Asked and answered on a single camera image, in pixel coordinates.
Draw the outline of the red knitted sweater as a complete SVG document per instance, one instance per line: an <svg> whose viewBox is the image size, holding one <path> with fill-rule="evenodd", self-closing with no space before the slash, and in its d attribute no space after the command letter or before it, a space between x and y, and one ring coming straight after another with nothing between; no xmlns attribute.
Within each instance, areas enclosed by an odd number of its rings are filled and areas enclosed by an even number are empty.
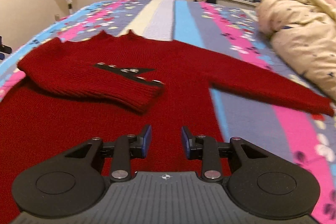
<svg viewBox="0 0 336 224"><path fill-rule="evenodd" d="M132 32L84 42L54 38L18 63L25 78L1 101L1 223L18 215L13 180L92 137L111 141L152 126L137 171L197 171L181 128L222 138L210 88L311 114L333 115L329 98L233 57Z"/></svg>

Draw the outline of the cream star-patterned duvet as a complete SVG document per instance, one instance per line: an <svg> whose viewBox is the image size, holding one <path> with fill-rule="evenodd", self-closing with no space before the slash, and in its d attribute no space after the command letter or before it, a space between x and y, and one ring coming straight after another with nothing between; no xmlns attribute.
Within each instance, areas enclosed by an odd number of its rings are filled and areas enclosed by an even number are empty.
<svg viewBox="0 0 336 224"><path fill-rule="evenodd" d="M335 99L335 7L325 0L260 0L259 30L298 75Z"/></svg>

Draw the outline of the colourful floral bed sheet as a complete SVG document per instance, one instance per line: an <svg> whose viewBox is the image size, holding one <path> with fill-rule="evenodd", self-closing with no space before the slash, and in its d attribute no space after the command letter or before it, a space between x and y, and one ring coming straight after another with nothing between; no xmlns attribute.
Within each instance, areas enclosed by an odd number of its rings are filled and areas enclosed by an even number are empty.
<svg viewBox="0 0 336 224"><path fill-rule="evenodd" d="M311 172L313 217L335 223L335 118L330 100L257 32L253 12L175 0L91 4L35 35L1 63L1 223L20 213L24 170L93 137L152 127L133 172L201 170L181 129L240 137Z"/></svg>

